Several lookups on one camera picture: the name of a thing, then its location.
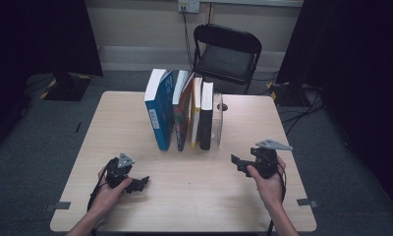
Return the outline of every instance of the black chair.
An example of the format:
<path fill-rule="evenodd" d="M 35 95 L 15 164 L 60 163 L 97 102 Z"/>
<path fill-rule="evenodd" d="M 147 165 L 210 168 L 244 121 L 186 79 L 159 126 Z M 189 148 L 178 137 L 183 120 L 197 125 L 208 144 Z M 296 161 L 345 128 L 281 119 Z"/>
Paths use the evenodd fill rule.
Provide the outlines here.
<path fill-rule="evenodd" d="M 203 78 L 246 85 L 247 94 L 261 53 L 260 41 L 249 32 L 214 24 L 196 27 L 194 39 L 194 72 Z M 203 52 L 200 43 L 206 43 Z"/>

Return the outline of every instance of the electrical outlet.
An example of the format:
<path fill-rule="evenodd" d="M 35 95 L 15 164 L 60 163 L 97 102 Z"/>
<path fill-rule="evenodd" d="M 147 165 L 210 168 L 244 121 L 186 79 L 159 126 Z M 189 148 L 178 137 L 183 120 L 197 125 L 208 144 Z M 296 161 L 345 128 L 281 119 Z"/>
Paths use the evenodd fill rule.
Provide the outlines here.
<path fill-rule="evenodd" d="M 178 12 L 199 13 L 199 1 L 178 0 Z"/>

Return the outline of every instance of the blue book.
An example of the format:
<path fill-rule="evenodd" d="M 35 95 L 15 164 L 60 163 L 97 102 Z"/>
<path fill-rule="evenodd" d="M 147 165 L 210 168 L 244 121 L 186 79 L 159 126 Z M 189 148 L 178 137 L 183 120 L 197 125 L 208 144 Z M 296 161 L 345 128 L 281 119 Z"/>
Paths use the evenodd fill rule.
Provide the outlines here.
<path fill-rule="evenodd" d="M 173 127 L 173 73 L 153 69 L 144 93 L 144 103 L 159 149 L 167 150 Z"/>

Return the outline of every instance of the person's right hand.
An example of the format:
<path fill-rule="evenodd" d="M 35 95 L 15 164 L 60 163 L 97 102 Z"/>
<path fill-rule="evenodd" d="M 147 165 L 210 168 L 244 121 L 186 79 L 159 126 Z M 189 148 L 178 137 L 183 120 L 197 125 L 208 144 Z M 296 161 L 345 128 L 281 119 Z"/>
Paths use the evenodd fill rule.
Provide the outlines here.
<path fill-rule="evenodd" d="M 286 164 L 279 155 L 277 156 L 277 160 L 283 168 L 278 167 L 278 171 L 283 176 L 283 170 L 286 168 Z M 264 206 L 267 209 L 271 209 L 276 205 L 282 205 L 282 185 L 279 175 L 276 173 L 269 179 L 263 179 L 253 166 L 249 165 L 248 170 L 257 184 L 257 190 Z"/>

